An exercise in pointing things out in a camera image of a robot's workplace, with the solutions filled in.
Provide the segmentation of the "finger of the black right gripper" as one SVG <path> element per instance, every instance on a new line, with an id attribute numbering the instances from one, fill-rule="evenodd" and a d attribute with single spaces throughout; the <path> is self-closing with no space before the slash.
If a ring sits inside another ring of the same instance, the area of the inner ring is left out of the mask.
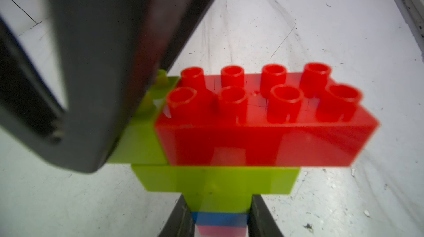
<path id="1" fill-rule="evenodd" d="M 1 126 L 50 164 L 97 171 L 213 1 L 51 0 L 67 108 L 1 23 Z"/>

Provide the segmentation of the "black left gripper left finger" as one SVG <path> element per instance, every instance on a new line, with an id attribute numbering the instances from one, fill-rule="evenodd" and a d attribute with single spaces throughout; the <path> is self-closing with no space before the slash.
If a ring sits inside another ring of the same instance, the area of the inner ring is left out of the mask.
<path id="1" fill-rule="evenodd" d="M 181 195 L 158 237 L 194 236 L 195 222 L 184 196 Z"/>

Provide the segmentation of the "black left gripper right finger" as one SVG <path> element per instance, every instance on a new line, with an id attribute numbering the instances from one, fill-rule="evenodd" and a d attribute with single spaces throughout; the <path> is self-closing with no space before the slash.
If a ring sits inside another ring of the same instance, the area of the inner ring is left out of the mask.
<path id="1" fill-rule="evenodd" d="M 253 195 L 248 216 L 249 237 L 284 237 L 261 195 Z"/>

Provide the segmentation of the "pink small lego brick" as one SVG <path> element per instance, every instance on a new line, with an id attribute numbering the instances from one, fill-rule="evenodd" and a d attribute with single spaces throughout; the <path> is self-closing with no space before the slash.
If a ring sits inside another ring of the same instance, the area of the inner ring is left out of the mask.
<path id="1" fill-rule="evenodd" d="M 245 237 L 248 227 L 197 226 L 201 237 Z"/>

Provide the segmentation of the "lime small lego brick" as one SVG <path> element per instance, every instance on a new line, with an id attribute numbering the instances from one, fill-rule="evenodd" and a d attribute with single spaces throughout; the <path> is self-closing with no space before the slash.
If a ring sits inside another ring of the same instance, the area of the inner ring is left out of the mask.
<path id="1" fill-rule="evenodd" d="M 179 82 L 163 69 L 157 71 L 155 83 L 146 92 L 136 113 L 122 132 L 108 159 L 111 164 L 166 165 L 165 153 L 155 131 L 155 123 L 166 103 L 165 98 Z"/>
<path id="2" fill-rule="evenodd" d="M 252 195 L 182 194 L 192 212 L 248 213 Z"/>

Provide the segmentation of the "blue small lego brick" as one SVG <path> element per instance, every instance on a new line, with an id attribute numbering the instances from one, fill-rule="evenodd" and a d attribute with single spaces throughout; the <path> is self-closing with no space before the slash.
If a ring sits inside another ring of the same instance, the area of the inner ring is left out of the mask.
<path id="1" fill-rule="evenodd" d="M 246 213 L 192 212 L 193 221 L 199 226 L 245 227 Z"/>

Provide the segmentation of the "lime long lego brick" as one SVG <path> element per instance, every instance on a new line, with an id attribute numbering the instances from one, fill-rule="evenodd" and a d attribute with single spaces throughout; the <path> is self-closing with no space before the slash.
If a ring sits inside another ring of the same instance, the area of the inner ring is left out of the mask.
<path id="1" fill-rule="evenodd" d="M 132 165 L 151 192 L 217 195 L 289 195 L 298 167 Z"/>

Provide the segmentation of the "red lego brick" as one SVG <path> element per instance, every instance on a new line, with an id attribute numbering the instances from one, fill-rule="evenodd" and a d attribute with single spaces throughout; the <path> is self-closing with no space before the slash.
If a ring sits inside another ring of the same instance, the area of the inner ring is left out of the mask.
<path id="1" fill-rule="evenodd" d="M 172 165 L 350 166 L 379 126 L 363 95 L 332 69 L 300 73 L 268 64 L 257 74 L 227 66 L 219 75 L 181 72 L 155 130 Z"/>

